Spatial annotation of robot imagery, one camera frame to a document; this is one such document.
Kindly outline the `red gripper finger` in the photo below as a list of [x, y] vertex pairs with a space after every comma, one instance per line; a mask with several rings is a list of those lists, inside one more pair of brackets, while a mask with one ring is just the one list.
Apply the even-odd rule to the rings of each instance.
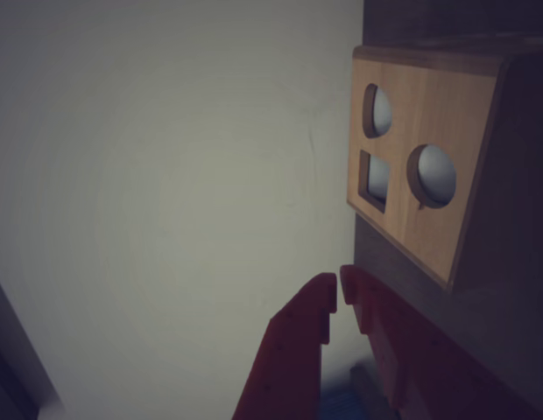
[[369, 339], [384, 395], [404, 419], [532, 419], [534, 409], [396, 292], [354, 265], [345, 302]]
[[274, 315], [265, 330], [233, 417], [316, 419], [321, 394], [321, 347], [337, 311], [337, 280], [321, 273]]

